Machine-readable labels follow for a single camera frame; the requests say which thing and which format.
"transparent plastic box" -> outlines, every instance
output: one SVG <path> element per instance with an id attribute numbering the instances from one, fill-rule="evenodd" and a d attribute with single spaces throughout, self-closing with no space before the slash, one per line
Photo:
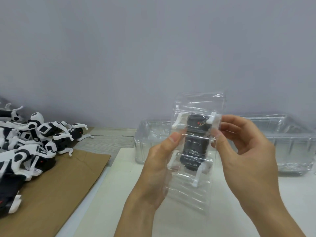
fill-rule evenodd
<path id="1" fill-rule="evenodd" d="M 137 163 L 145 163 L 149 149 L 169 136 L 170 123 L 168 119 L 144 119 L 140 122 L 134 136 Z"/>
<path id="2" fill-rule="evenodd" d="M 253 121 L 274 143 L 279 172 L 304 175 L 314 162 L 316 132 L 288 114 L 241 115 Z"/>
<path id="3" fill-rule="evenodd" d="M 183 139 L 167 164 L 166 193 L 186 206 L 208 213 L 211 174 L 216 150 L 211 129 L 219 129 L 225 96 L 219 93 L 182 93 L 176 97 L 171 132 Z"/>

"clear plastic bag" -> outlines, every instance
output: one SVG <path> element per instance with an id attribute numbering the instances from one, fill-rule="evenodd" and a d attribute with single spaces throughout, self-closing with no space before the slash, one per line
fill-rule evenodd
<path id="1" fill-rule="evenodd" d="M 166 195 L 188 207 L 207 213 L 212 166 L 216 150 L 211 129 L 219 129 L 225 95 L 182 93 L 176 97 L 171 132 L 183 133 L 183 139 L 167 164 Z"/>

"left hand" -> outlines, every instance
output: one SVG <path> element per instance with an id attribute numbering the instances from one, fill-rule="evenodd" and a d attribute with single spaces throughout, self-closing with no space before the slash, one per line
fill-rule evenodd
<path id="1" fill-rule="evenodd" d="M 158 209 L 165 198 L 167 164 L 181 137 L 181 133 L 173 132 L 163 142 L 150 148 L 143 170 L 130 196 L 149 204 L 155 210 Z"/>

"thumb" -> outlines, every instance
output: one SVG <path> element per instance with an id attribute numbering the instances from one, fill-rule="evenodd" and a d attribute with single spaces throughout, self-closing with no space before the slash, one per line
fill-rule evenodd
<path id="1" fill-rule="evenodd" d="M 171 152 L 177 147 L 180 140 L 182 139 L 182 134 L 178 132 L 173 132 L 167 139 L 161 142 L 156 155 L 159 158 L 164 158 L 167 160 Z"/>
<path id="2" fill-rule="evenodd" d="M 233 153 L 235 153 L 235 151 L 232 149 L 232 147 L 228 143 L 227 138 L 218 129 L 212 129 L 211 133 L 212 133 L 212 135 L 215 136 L 216 149 L 217 149 L 217 151 L 219 153 L 219 156 L 222 159 L 222 162 L 229 161 L 229 159 L 232 158 Z"/>

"pile of robot parts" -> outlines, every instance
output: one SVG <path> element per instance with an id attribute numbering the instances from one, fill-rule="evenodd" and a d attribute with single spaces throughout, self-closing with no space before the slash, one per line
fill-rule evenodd
<path id="1" fill-rule="evenodd" d="M 71 156 L 73 142 L 93 138 L 83 134 L 84 124 L 44 122 L 39 112 L 23 123 L 22 108 L 0 108 L 0 218 L 18 210 L 23 184 L 53 168 L 57 153 Z"/>

